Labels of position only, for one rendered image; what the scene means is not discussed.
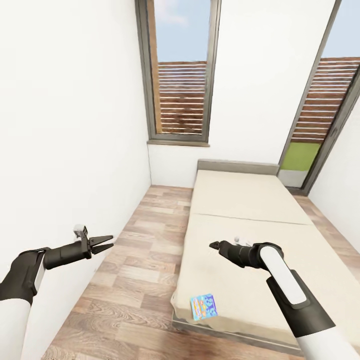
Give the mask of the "board game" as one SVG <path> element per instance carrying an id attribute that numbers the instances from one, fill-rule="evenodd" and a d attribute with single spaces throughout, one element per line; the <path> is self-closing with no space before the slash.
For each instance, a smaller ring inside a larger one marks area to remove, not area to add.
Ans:
<path id="1" fill-rule="evenodd" d="M 194 320 L 202 320 L 218 315 L 214 296 L 212 293 L 191 297 Z"/>

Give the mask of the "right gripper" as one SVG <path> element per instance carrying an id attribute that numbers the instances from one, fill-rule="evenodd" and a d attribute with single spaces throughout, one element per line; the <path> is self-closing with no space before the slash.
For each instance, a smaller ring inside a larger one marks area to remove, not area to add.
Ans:
<path id="1" fill-rule="evenodd" d="M 223 240 L 221 242 L 213 242 L 209 246 L 211 248 L 217 249 L 220 255 L 227 258 L 232 263 L 238 265 L 241 268 L 246 268 L 246 265 L 242 262 L 240 255 L 241 250 L 245 247 L 244 245 L 234 245 L 227 240 Z"/>

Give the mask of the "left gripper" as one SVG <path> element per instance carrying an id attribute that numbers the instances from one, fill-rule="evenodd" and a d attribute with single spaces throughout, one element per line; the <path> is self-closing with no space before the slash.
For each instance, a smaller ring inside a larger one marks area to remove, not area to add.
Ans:
<path id="1" fill-rule="evenodd" d="M 112 248 L 114 243 L 99 245 L 111 239 L 113 239 L 112 235 L 94 236 L 89 239 L 82 237 L 79 242 L 64 245 L 60 249 L 61 264 L 68 265 L 84 259 L 89 260 L 93 257 L 92 255 Z"/>

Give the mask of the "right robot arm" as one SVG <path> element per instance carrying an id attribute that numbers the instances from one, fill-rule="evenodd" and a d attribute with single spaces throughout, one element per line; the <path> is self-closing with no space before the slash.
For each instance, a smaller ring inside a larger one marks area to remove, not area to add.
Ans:
<path id="1" fill-rule="evenodd" d="M 297 271 L 288 267 L 279 245 L 268 241 L 254 243 L 239 234 L 234 244 L 223 240 L 209 246 L 241 268 L 269 271 L 266 282 L 305 360 L 360 360 Z"/>

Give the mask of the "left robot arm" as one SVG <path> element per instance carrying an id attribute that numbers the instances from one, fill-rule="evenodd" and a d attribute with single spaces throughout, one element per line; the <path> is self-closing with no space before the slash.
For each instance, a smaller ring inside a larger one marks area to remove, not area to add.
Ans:
<path id="1" fill-rule="evenodd" d="M 91 259 L 114 243 L 112 235 L 87 238 L 83 224 L 73 228 L 74 243 L 21 252 L 0 283 L 0 360 L 21 360 L 33 297 L 37 295 L 46 270 Z"/>

